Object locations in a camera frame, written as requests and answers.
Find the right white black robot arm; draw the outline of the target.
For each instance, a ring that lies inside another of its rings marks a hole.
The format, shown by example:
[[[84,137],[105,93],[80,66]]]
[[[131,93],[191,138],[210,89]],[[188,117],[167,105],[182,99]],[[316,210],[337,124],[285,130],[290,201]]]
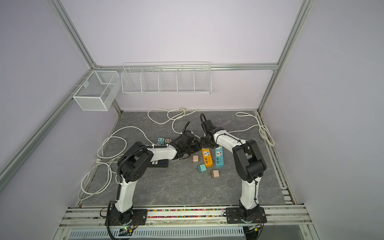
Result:
[[[203,148],[214,149],[223,147],[233,154],[237,174],[242,180],[242,193],[236,215],[227,216],[238,218],[245,223],[267,222],[264,208],[259,204],[259,186],[267,164],[260,148],[254,140],[242,140],[233,136],[221,127],[215,127],[205,114],[200,114],[204,136],[201,137]]]

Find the aluminium mounting rail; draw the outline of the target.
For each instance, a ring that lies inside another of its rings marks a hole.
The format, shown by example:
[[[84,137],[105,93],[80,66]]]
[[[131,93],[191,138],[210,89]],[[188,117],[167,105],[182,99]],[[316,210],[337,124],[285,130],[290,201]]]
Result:
[[[254,221],[242,220],[226,206],[213,207],[139,207],[134,208],[134,217],[130,226],[139,228],[160,227],[224,227],[229,225],[253,226],[262,218]],[[265,225],[310,225],[312,220],[303,205],[264,206]],[[64,228],[102,228],[106,222],[105,208],[68,209],[59,227]]]

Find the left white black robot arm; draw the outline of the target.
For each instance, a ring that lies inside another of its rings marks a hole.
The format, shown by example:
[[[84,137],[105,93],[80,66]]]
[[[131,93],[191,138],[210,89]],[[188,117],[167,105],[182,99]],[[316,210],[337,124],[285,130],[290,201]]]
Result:
[[[116,199],[109,203],[106,225],[125,225],[131,222],[134,217],[133,197],[137,182],[153,162],[167,163],[201,150],[200,140],[187,129],[189,124],[187,122],[182,134],[169,144],[149,146],[136,142],[119,159],[117,175],[120,183]]]

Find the teal power strip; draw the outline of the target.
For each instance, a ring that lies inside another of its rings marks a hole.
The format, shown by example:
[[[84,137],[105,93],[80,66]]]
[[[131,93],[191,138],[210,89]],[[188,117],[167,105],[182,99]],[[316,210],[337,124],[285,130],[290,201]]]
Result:
[[[219,146],[217,148],[215,148],[215,163],[216,163],[216,167],[217,168],[220,168],[220,167],[223,167],[224,166],[224,151],[223,151],[223,147],[222,146]]]

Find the black power strip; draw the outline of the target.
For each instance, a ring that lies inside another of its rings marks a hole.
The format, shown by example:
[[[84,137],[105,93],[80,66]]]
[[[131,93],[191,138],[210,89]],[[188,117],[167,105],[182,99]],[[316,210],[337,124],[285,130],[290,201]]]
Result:
[[[159,160],[150,162],[149,168],[167,168],[169,166],[169,160]]]

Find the green plug from teal strip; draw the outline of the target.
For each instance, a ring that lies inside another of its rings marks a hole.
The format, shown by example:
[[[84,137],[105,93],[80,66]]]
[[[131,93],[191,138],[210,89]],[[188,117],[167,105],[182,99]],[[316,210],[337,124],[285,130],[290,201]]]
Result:
[[[198,171],[199,173],[204,173],[207,171],[207,167],[204,164],[198,165]]]

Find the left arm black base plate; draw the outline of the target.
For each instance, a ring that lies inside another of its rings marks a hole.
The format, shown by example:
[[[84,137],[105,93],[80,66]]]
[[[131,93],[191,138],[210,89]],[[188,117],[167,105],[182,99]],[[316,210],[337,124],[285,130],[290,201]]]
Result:
[[[116,209],[110,210],[107,215],[105,226],[145,225],[147,220],[147,209],[132,209],[121,213]]]

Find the green plug on purple strip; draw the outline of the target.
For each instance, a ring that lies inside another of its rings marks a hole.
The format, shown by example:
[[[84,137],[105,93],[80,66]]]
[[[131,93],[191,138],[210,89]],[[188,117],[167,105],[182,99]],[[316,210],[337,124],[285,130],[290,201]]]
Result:
[[[158,144],[159,145],[165,145],[166,144],[166,140],[164,138],[158,138]]]

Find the orange power strip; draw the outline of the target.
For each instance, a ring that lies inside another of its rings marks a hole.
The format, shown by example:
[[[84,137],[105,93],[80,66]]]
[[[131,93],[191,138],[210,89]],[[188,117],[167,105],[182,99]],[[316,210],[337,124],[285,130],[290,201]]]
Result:
[[[204,159],[204,165],[206,168],[210,168],[213,166],[213,160],[210,149],[202,149],[203,159]]]

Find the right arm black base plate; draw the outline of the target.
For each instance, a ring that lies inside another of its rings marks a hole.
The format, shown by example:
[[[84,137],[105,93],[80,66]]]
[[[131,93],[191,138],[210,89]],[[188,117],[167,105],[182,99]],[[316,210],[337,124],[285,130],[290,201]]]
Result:
[[[223,216],[226,217],[228,224],[264,224],[267,222],[265,210],[260,206],[250,210],[243,207],[226,208]]]

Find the small white mesh basket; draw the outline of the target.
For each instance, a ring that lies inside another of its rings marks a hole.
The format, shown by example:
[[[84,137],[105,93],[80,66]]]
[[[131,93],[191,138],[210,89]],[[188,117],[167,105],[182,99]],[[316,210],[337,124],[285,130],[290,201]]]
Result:
[[[92,71],[73,99],[83,111],[107,112],[121,89],[117,71]]]

